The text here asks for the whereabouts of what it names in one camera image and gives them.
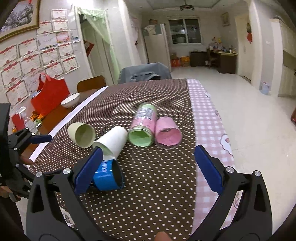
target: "screw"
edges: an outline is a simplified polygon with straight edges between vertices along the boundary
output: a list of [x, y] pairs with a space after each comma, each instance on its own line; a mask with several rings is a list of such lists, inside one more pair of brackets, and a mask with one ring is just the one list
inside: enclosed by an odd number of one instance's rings
[[233, 173], [234, 172], [234, 169], [232, 167], [227, 167], [226, 168], [226, 171], [229, 172], [229, 173]]
[[64, 174], [69, 174], [71, 172], [71, 169], [70, 168], [65, 168], [64, 170], [63, 170], [63, 173]]
[[260, 171], [255, 171], [254, 174], [255, 174], [255, 176], [257, 176], [257, 177], [261, 176], [261, 172], [260, 172]]
[[42, 172], [37, 172], [37, 173], [36, 173], [36, 177], [41, 177], [42, 174], [43, 174]]

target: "ceiling lamp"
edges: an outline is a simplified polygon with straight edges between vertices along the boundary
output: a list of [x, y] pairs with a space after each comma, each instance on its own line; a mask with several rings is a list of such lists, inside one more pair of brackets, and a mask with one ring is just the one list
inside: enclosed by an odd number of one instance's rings
[[180, 6], [180, 10], [183, 11], [183, 10], [190, 10], [190, 11], [193, 11], [194, 10], [194, 6], [193, 5], [189, 5], [186, 3], [186, 0], [185, 1], [185, 4]]

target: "doorway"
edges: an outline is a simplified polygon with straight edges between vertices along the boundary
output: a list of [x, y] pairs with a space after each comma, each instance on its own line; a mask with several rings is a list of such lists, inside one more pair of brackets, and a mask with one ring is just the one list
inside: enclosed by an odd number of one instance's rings
[[252, 81], [254, 69], [254, 45], [247, 39], [251, 31], [249, 13], [235, 18], [238, 39], [238, 75]]
[[94, 44], [89, 55], [87, 56], [93, 77], [104, 76], [106, 85], [114, 85], [111, 75], [110, 61], [101, 36], [93, 29], [87, 20], [80, 17], [81, 31], [83, 40]]

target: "pink checkered tablecloth border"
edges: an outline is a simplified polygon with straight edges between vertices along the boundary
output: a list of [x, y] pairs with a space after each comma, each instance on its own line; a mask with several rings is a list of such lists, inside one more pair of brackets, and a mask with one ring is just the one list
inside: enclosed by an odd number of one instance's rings
[[[196, 145], [202, 144], [207, 152], [217, 157], [224, 166], [235, 168], [228, 136], [221, 117], [211, 101], [210, 94], [198, 80], [187, 79], [187, 83], [195, 124]], [[196, 171], [197, 185], [192, 233], [205, 219], [218, 198], [218, 194], [210, 189], [198, 166]], [[232, 205], [222, 228], [230, 225], [235, 212], [236, 208]]]

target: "blue cup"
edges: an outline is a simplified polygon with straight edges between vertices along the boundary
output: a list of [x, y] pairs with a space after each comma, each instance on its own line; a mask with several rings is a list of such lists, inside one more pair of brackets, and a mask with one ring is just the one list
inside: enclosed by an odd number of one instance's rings
[[122, 189], [123, 175], [116, 160], [102, 161], [94, 174], [93, 182], [100, 191]]

